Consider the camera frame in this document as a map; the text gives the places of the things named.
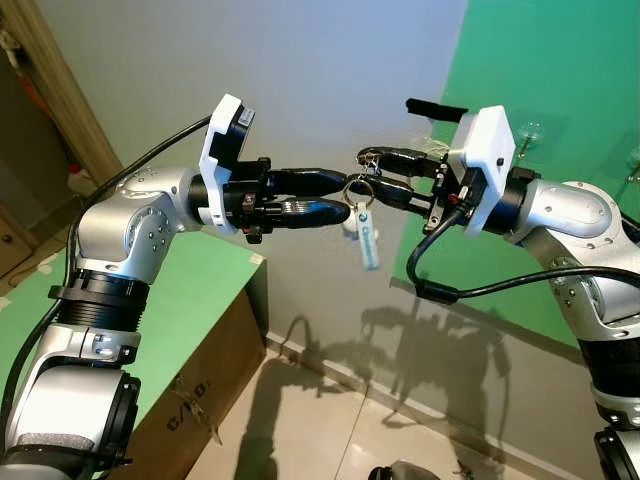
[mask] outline white wall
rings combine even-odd
[[[245,159],[346,172],[364,146],[423,144],[427,124],[403,103],[440,98],[466,8],[464,0],[38,4],[123,163],[230,92],[257,110]],[[159,163],[195,166],[201,141]],[[388,287],[405,216],[374,210],[376,272],[362,270],[339,227],[265,238],[257,250],[269,260],[272,330],[285,335],[302,315],[327,357],[390,386],[400,377],[411,398],[598,478],[599,422],[584,369],[427,302],[411,316],[413,297]],[[293,338],[303,342],[301,329]]]

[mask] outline black cable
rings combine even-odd
[[[455,225],[458,219],[464,215],[467,207],[463,204],[456,207],[451,215],[445,219],[430,234],[425,236],[422,241],[416,245],[407,260],[407,275],[416,287],[416,294],[421,298],[433,300],[440,303],[452,304],[461,298],[479,297],[491,293],[507,290],[509,288],[519,287],[530,283],[551,280],[560,277],[574,277],[581,275],[590,275],[600,278],[608,278],[618,282],[626,283],[636,288],[640,288],[640,274],[624,270],[621,268],[611,267],[571,267],[557,270],[549,270],[544,272],[530,273],[519,277],[510,278],[502,282],[485,285],[479,288],[469,290],[458,290],[449,285],[432,282],[430,280],[419,278],[416,273],[418,261],[424,252],[440,237],[449,227]]]
[[[572,267],[561,268],[558,270],[549,270],[545,272],[530,273],[520,277],[510,278],[502,282],[493,283],[480,288],[470,290],[459,290],[458,298],[479,297],[490,293],[499,292],[508,288],[519,287],[529,283],[542,282],[543,280],[551,280],[561,277],[575,277],[579,275],[590,275],[593,277],[609,278],[618,282],[623,282],[636,288],[640,288],[640,274],[623,270],[622,268],[611,267]]]
[[[184,130],[167,138],[157,146],[153,147],[147,153],[142,155],[138,160],[133,162],[127,168],[123,169],[120,173],[111,177],[91,194],[91,196],[82,205],[76,219],[69,227],[63,285],[68,287],[71,283],[71,274],[75,268],[76,260],[76,236],[78,233],[78,225],[80,224],[82,215],[84,215],[86,211],[89,210],[89,208],[97,203],[105,193],[109,192],[109,190],[115,187],[122,179],[124,179],[128,175],[131,175],[133,172],[149,163],[153,158],[164,152],[167,148],[176,144],[188,135],[191,135],[193,132],[199,130],[200,128],[208,125],[210,119],[211,116],[204,117],[203,119],[189,125]],[[58,311],[60,310],[61,304],[61,300],[56,300],[53,303],[47,313],[45,313],[45,315],[36,324],[33,330],[31,330],[31,333],[29,333],[29,336],[20,347],[20,350],[18,351],[18,354],[16,355],[16,358],[13,360],[13,363],[11,365],[9,375],[7,376],[7,382],[4,386],[4,393],[2,395],[2,406],[0,407],[0,457],[4,455],[7,422],[9,420],[9,415],[11,414],[11,407],[13,406],[13,398],[15,396],[18,380],[20,379],[20,372],[22,371],[24,363],[26,362],[29,353],[33,349],[33,346],[42,336],[49,324],[55,319]]]
[[[409,259],[407,260],[407,275],[414,285],[419,286],[425,282],[424,279],[418,278],[418,274],[416,273],[416,267],[418,266],[418,261],[420,260],[420,257],[422,257],[422,254],[427,250],[427,248],[433,245],[433,243],[449,227],[455,225],[458,222],[458,219],[466,214],[467,208],[467,205],[464,203],[454,208],[451,215],[426,235],[422,241],[416,245],[416,248],[413,249],[413,252],[411,252]]]
[[[622,211],[620,215],[622,216],[622,228],[624,233],[627,234],[627,237],[629,237],[629,240],[633,243],[640,242],[640,223]]]

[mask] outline key ring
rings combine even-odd
[[[347,193],[349,191],[349,187],[355,183],[362,183],[364,184],[364,186],[367,188],[367,190],[369,191],[369,195],[371,196],[371,198],[369,199],[369,201],[367,202],[366,206],[367,208],[369,208],[369,206],[373,203],[373,201],[376,199],[375,194],[373,192],[373,187],[371,186],[371,184],[369,182],[367,182],[366,180],[358,177],[358,178],[354,178],[353,180],[349,180],[347,182],[347,184],[344,187],[344,190],[342,190],[342,197],[344,198],[344,201],[347,202],[347,205],[349,205],[351,208],[356,208],[358,205],[349,198],[349,194]]]

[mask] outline green wall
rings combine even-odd
[[[544,137],[516,164],[549,180],[593,183],[638,218],[640,189],[627,182],[640,160],[638,10],[636,0],[470,0],[441,103],[504,105],[517,148],[520,127],[542,123]],[[449,142],[454,130],[437,123],[434,137]],[[422,225],[416,215],[407,222],[398,277],[406,279]],[[459,228],[419,266],[422,275],[458,288],[538,270],[523,249],[488,233],[469,239]],[[466,303],[576,345],[546,283]]]

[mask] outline wooden cabinet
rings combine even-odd
[[[0,277],[31,255],[31,248],[0,218]]]

